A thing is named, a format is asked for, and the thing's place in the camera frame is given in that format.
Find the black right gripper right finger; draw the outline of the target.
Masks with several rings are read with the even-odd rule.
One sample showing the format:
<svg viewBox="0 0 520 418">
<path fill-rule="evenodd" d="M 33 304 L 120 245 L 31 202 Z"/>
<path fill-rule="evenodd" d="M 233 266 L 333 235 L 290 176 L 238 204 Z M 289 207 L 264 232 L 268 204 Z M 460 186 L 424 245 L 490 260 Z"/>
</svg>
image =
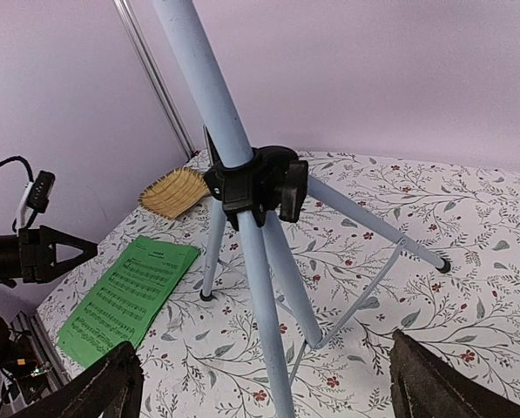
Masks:
<svg viewBox="0 0 520 418">
<path fill-rule="evenodd" d="M 393 333 L 391 401 L 396 417 L 520 417 L 520 405 L 473 382 L 405 333 Z"/>
</svg>

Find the aluminium corner post left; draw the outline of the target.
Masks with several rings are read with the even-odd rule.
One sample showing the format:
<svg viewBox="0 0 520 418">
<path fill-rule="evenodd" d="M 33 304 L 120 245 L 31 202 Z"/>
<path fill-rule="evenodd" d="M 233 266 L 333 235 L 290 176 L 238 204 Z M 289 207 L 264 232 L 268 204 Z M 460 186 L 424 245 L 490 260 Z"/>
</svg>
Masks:
<svg viewBox="0 0 520 418">
<path fill-rule="evenodd" d="M 159 101 L 162 112 L 173 130 L 174 137 L 186 157 L 192 159 L 195 153 L 195 146 L 167 88 L 167 84 L 147 43 L 131 2 L 127 0 L 113 0 L 112 2 L 125 27 L 125 31 L 143 67 L 144 73 Z"/>
</svg>

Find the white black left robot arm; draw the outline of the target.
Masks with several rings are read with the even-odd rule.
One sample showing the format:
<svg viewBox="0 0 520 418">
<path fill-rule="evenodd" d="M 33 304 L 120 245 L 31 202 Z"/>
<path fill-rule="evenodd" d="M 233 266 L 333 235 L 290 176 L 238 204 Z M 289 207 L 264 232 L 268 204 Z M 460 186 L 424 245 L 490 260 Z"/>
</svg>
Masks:
<svg viewBox="0 0 520 418">
<path fill-rule="evenodd" d="M 14 287 L 16 280 L 47 284 L 98 255 L 98 245 L 61 233 L 47 226 L 22 228 L 18 235 L 0 236 L 0 284 Z M 46 387 L 43 375 L 51 367 L 37 357 L 30 329 L 16 330 L 0 317 L 0 372 L 11 385 L 8 395 L 28 390 L 27 401 L 34 401 Z"/>
</svg>

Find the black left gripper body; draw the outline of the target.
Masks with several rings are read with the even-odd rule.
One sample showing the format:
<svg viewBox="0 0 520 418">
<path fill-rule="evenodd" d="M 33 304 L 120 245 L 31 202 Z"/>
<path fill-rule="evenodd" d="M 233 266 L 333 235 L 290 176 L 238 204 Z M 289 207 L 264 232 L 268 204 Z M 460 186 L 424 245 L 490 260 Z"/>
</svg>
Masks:
<svg viewBox="0 0 520 418">
<path fill-rule="evenodd" d="M 50 283 L 98 255 L 98 245 L 67 233 L 40 226 L 21 228 L 17 233 L 19 265 L 24 283 Z M 57 246 L 67 246 L 80 253 L 67 260 L 57 260 Z"/>
</svg>

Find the aluminium front rail frame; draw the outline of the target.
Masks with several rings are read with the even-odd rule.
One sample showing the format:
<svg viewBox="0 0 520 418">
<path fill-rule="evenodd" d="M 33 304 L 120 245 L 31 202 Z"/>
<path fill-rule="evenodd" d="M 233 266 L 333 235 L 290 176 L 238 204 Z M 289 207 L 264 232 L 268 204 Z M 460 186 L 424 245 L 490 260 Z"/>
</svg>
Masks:
<svg viewBox="0 0 520 418">
<path fill-rule="evenodd" d="M 28 315 L 20 311 L 11 321 L 10 328 L 14 340 L 19 340 L 27 350 L 31 351 L 41 366 L 46 363 L 50 365 L 51 369 L 44 374 L 44 377 L 51 392 L 59 390 L 71 380 L 57 349 L 36 313 Z"/>
</svg>

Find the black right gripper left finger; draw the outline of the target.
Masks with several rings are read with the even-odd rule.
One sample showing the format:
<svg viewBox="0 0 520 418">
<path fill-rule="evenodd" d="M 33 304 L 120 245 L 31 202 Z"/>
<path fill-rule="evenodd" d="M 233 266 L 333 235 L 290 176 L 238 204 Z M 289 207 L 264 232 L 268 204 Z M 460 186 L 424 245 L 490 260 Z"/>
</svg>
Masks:
<svg viewBox="0 0 520 418">
<path fill-rule="evenodd" d="M 129 341 L 123 341 L 67 385 L 14 416 L 138 417 L 143 385 L 136 350 Z"/>
</svg>

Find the dark red metronome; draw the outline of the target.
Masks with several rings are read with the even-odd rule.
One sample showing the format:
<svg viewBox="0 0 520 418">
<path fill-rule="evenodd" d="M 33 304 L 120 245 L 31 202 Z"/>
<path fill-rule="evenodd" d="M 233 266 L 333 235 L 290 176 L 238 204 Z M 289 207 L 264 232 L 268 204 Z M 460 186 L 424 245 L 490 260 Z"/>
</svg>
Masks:
<svg viewBox="0 0 520 418">
<path fill-rule="evenodd" d="M 212 136 L 206 125 L 203 125 L 203 133 L 204 133 L 206 149 L 207 149 L 207 153 L 208 153 L 208 157 L 209 157 L 209 161 L 210 161 L 210 166 L 213 166 L 217 162 L 220 161 L 220 157 L 219 157 L 218 151 L 215 147 L 215 144 L 213 142 Z"/>
</svg>

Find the woven bamboo tray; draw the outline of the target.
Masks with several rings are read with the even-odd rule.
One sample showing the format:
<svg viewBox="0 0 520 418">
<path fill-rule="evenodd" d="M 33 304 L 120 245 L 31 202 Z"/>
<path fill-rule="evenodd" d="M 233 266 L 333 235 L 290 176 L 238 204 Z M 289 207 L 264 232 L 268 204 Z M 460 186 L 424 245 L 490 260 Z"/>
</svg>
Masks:
<svg viewBox="0 0 520 418">
<path fill-rule="evenodd" d="M 180 167 L 155 180 L 138 196 L 138 204 L 165 219 L 176 219 L 209 194 L 203 175 Z"/>
</svg>

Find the green sheet music stack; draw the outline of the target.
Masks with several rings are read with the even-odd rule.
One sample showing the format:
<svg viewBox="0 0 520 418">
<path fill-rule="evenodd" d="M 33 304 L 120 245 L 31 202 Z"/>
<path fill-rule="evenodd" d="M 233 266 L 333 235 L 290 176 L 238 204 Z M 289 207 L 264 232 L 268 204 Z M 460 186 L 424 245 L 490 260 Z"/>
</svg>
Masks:
<svg viewBox="0 0 520 418">
<path fill-rule="evenodd" d="M 58 331 L 58 347 L 89 367 L 117 344 L 138 347 L 200 250 L 137 237 Z"/>
</svg>

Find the white perforated music stand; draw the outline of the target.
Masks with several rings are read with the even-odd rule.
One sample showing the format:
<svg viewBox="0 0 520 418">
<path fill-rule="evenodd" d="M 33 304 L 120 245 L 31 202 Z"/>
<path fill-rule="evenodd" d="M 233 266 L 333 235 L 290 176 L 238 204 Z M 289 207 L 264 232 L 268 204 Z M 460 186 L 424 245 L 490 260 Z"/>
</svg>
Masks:
<svg viewBox="0 0 520 418">
<path fill-rule="evenodd" d="M 282 230 L 283 223 L 299 219 L 306 197 L 318 199 L 392 242 L 395 248 L 390 263 L 395 263 L 402 252 L 408 252 L 441 273 L 449 272 L 451 265 L 314 178 L 307 162 L 295 151 L 283 146 L 252 147 L 194 4 L 157 1 L 154 8 L 206 124 L 213 154 L 212 167 L 205 175 L 214 202 L 200 296 L 203 300 L 212 297 L 222 229 L 230 224 L 240 235 L 275 411 L 279 417 L 292 417 L 295 410 L 291 386 L 296 369 L 287 366 L 273 278 L 279 279 L 291 313 L 303 332 L 304 346 L 319 349 L 333 338 L 332 333 L 321 331 L 315 319 Z"/>
</svg>

